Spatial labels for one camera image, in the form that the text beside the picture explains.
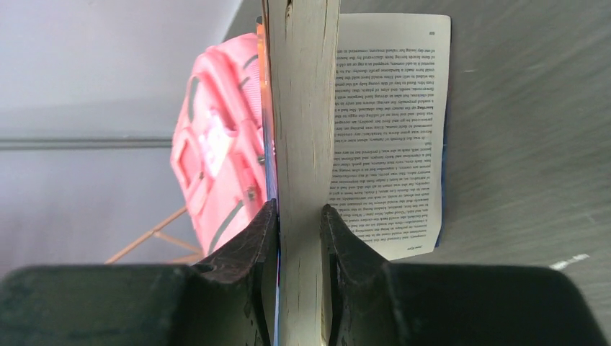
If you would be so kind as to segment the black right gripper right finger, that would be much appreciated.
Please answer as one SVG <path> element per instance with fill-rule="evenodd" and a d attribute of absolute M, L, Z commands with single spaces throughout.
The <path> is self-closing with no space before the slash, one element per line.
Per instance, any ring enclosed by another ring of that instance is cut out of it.
<path fill-rule="evenodd" d="M 542 267 L 392 263 L 321 211 L 330 345 L 606 345 L 580 290 Z"/>

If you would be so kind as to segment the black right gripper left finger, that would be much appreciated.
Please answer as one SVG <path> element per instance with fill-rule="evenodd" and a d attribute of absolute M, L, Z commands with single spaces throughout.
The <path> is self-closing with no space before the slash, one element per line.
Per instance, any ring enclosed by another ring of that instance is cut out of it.
<path fill-rule="evenodd" d="M 3 345 L 271 345 L 277 206 L 193 265 L 24 267 L 1 281 Z"/>

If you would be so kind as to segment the dark blue orange book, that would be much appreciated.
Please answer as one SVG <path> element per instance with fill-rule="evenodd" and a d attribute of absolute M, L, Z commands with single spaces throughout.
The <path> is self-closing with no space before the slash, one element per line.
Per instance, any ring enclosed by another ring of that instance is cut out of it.
<path fill-rule="evenodd" d="M 442 228 L 452 20 L 265 1 L 281 345 L 433 345 L 402 307 Z"/>

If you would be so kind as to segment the pink student backpack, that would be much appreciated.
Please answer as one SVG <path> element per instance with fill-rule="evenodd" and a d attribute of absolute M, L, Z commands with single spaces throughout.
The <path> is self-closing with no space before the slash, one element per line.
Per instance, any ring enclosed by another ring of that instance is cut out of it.
<path fill-rule="evenodd" d="M 200 54 L 174 130 L 170 163 L 204 255 L 267 199 L 258 52 L 247 33 Z"/>

